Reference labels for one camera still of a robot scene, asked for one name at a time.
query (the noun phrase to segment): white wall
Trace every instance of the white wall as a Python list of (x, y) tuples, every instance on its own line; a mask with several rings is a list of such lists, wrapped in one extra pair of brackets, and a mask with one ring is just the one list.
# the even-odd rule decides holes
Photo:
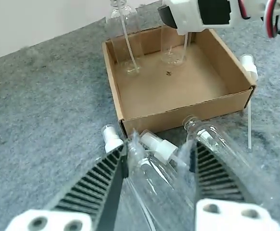
[(110, 0), (0, 0), (0, 57), (95, 22), (109, 8)]

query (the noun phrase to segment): screw hole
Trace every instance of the screw hole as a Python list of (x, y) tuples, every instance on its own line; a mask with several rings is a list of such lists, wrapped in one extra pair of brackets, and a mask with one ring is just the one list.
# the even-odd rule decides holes
[(73, 220), (65, 226), (64, 231), (81, 231), (81, 229), (82, 222), (80, 220)]
[(30, 231), (40, 231), (45, 228), (46, 224), (47, 224), (46, 217), (38, 217), (30, 222), (28, 228)]
[(244, 217), (253, 218), (253, 219), (260, 218), (259, 213), (256, 210), (254, 210), (254, 209), (244, 210), (244, 211), (242, 211), (242, 215)]
[(206, 205), (203, 210), (209, 213), (220, 213), (219, 207), (215, 204)]

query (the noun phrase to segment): glass bottle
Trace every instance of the glass bottle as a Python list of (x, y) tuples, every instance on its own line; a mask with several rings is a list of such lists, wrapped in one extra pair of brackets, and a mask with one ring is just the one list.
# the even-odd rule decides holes
[(218, 126), (193, 115), (183, 125), (188, 133), (187, 141), (196, 140), (214, 152), (242, 181), (257, 204), (271, 210), (280, 203), (280, 186)]
[(129, 146), (129, 177), (151, 216), (163, 231), (192, 230), (194, 195), (176, 171), (153, 151)]
[(106, 17), (106, 30), (115, 53), (116, 62), (127, 73), (137, 73), (143, 56), (138, 13), (127, 0), (110, 0), (112, 11)]
[(161, 60), (169, 65), (181, 65), (186, 59), (188, 34), (179, 36), (176, 29), (167, 25), (161, 27)]

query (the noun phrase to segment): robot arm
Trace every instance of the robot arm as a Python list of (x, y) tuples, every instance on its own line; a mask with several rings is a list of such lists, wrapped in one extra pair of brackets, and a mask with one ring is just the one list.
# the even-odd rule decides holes
[(164, 0), (158, 11), (163, 22), (179, 35), (234, 27), (251, 18), (263, 20), (269, 38), (280, 34), (280, 0)]

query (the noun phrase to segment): bottle neck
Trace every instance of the bottle neck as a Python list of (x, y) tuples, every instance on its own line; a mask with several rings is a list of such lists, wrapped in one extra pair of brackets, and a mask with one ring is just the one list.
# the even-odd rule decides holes
[(190, 131), (193, 130), (199, 123), (201, 123), (201, 120), (198, 117), (190, 115), (184, 119), (183, 126), (186, 131)]
[(138, 163), (146, 158), (148, 154), (145, 152), (141, 144), (130, 143), (128, 145), (128, 167), (129, 170), (133, 170), (138, 166)]
[(114, 8), (124, 8), (127, 4), (127, 0), (110, 0), (111, 6)]

